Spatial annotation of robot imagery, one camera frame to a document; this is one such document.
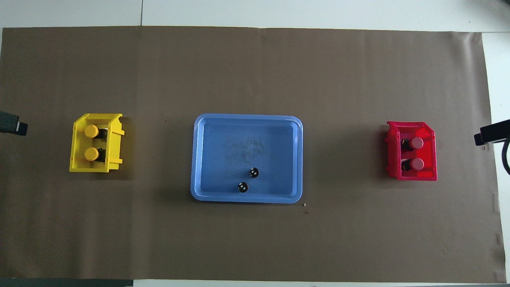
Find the yellow plastic bin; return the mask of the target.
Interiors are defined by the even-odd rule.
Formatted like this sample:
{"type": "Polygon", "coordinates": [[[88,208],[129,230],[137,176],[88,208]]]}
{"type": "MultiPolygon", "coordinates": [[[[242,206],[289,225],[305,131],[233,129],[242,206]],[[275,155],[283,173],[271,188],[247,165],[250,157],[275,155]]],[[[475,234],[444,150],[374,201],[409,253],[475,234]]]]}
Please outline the yellow plastic bin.
{"type": "Polygon", "coordinates": [[[69,171],[108,173],[117,170],[123,160],[120,157],[122,129],[121,113],[86,113],[73,124],[69,171]],[[106,140],[87,138],[84,129],[88,125],[96,125],[100,129],[108,129],[106,140]],[[105,162],[87,161],[84,152],[89,147],[102,148],[106,151],[105,162]]]}

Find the brown paper table mat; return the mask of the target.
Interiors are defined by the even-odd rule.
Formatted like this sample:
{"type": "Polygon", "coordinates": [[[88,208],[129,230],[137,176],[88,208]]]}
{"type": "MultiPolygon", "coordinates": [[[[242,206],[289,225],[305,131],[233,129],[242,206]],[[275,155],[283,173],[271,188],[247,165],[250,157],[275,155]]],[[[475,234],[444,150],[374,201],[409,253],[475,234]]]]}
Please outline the brown paper table mat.
{"type": "Polygon", "coordinates": [[[5,28],[0,277],[504,282],[479,33],[5,28]],[[121,113],[119,169],[69,171],[73,124],[121,113]],[[295,116],[295,204],[190,193],[203,113],[295,116]],[[388,121],[435,131],[437,181],[386,172],[388,121]]]}

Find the blue plastic tray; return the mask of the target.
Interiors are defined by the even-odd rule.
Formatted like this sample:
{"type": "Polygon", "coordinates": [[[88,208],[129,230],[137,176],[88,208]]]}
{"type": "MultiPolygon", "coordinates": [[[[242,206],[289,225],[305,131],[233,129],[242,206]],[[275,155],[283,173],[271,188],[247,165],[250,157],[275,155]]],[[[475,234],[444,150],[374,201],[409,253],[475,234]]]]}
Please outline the blue plastic tray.
{"type": "Polygon", "coordinates": [[[197,200],[293,204],[303,193],[303,167],[297,117],[204,113],[195,120],[190,191],[197,200]],[[238,191],[240,182],[247,192],[238,191]]]}

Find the red push button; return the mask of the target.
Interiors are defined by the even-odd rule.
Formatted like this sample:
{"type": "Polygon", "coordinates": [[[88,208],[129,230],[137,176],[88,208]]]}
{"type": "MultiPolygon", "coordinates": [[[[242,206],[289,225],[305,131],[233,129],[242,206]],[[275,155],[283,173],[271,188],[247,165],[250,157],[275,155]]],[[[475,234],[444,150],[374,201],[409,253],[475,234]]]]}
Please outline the red push button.
{"type": "Polygon", "coordinates": [[[421,171],[424,168],[424,161],[420,158],[408,158],[401,160],[401,171],[421,171]]]}
{"type": "Polygon", "coordinates": [[[424,140],[420,137],[403,138],[400,142],[401,150],[404,152],[413,152],[422,149],[423,146],[424,140]]]}

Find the yellow push button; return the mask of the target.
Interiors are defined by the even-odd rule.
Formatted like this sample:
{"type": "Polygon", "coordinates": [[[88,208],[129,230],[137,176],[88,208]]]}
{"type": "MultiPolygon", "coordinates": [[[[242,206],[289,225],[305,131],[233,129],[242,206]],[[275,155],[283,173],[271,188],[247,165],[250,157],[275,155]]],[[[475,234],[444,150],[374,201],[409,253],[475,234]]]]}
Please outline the yellow push button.
{"type": "Polygon", "coordinates": [[[89,147],[84,152],[84,158],[87,161],[105,162],[106,151],[102,148],[89,147]]]}
{"type": "Polygon", "coordinates": [[[100,129],[96,125],[88,125],[84,129],[84,135],[91,139],[106,140],[108,137],[108,129],[100,129]]]}

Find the red plastic bin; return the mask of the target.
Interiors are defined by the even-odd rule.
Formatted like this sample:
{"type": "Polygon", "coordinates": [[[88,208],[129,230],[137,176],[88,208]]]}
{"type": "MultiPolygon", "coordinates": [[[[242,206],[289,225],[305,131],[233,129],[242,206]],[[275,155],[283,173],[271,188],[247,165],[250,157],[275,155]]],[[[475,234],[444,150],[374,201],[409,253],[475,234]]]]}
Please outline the red plastic bin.
{"type": "Polygon", "coordinates": [[[437,181],[435,131],[426,122],[388,121],[387,124],[389,128],[384,141],[388,153],[385,168],[388,176],[400,181],[437,181]],[[402,151],[401,140],[414,137],[424,140],[423,148],[413,152],[402,151]],[[422,159],[424,168],[421,171],[401,171],[401,160],[408,158],[422,159]]]}

